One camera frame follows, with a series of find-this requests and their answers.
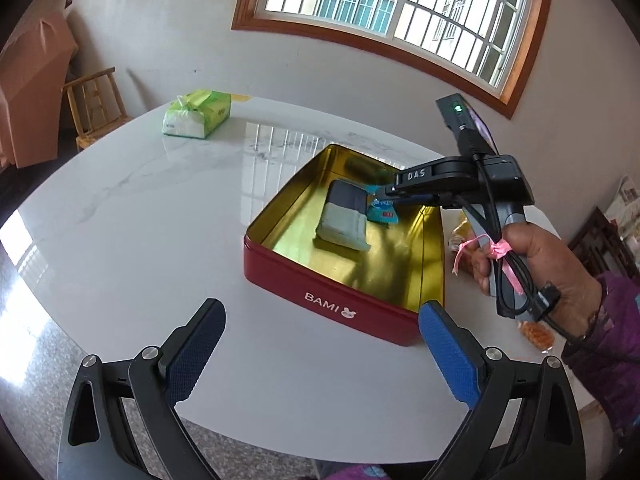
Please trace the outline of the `purple sleeved right forearm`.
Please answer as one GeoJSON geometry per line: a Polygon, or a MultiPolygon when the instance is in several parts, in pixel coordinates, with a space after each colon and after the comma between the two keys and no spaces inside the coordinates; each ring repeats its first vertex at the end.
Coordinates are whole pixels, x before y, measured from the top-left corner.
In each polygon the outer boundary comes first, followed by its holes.
{"type": "Polygon", "coordinates": [[[612,273],[598,281],[603,297],[590,331],[562,358],[627,444],[639,434],[639,282],[612,273]]]}

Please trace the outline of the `right hand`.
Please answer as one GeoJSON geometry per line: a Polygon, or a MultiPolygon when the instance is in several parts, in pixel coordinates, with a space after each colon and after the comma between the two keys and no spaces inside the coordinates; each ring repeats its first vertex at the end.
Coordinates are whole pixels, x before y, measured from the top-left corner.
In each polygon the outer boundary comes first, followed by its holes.
{"type": "Polygon", "coordinates": [[[601,284],[559,237],[536,224],[513,223],[502,235],[516,254],[525,256],[537,287],[551,283],[560,292],[552,321],[572,338],[586,336],[600,309],[601,284]]]}

